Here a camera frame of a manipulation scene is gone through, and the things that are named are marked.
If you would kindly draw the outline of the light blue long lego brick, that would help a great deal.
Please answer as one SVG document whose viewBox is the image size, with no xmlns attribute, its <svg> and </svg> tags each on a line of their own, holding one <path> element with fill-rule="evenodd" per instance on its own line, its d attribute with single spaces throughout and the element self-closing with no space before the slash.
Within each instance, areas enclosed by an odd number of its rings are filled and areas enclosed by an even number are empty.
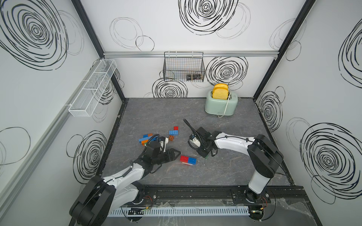
<svg viewBox="0 0 362 226">
<path fill-rule="evenodd" d="M 171 130 L 169 131 L 169 135 L 172 135 L 172 136 L 176 136 L 179 134 L 179 131 L 178 130 Z"/>
</svg>

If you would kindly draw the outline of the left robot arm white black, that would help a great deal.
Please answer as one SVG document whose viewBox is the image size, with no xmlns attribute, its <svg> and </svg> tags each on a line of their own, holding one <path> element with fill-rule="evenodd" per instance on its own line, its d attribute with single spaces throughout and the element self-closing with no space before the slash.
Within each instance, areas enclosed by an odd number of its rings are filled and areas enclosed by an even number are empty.
<svg viewBox="0 0 362 226">
<path fill-rule="evenodd" d="M 151 141 L 130 166 L 111 176 L 94 176 L 70 208 L 70 225 L 100 226 L 109 213 L 129 202 L 141 203 L 144 186 L 139 182 L 154 173 L 155 165 L 177 160 L 181 152 L 166 148 L 165 141 Z"/>
</svg>

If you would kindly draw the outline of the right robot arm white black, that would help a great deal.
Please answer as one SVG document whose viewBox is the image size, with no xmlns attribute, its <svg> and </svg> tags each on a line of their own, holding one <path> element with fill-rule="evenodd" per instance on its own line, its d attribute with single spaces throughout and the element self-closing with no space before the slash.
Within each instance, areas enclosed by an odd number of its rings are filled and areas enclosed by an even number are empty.
<svg viewBox="0 0 362 226">
<path fill-rule="evenodd" d="M 228 149 L 247 155 L 255 168 L 253 176 L 245 191 L 246 199 L 256 203 L 262 199 L 262 192 L 281 168 L 284 160 L 283 154 L 266 136 L 259 134 L 256 137 L 240 137 L 229 135 L 224 132 L 214 131 L 210 133 L 200 127 L 197 130 L 191 128 L 192 134 L 189 137 L 189 146 L 197 153 L 206 158 L 212 156 L 213 150 Z"/>
</svg>

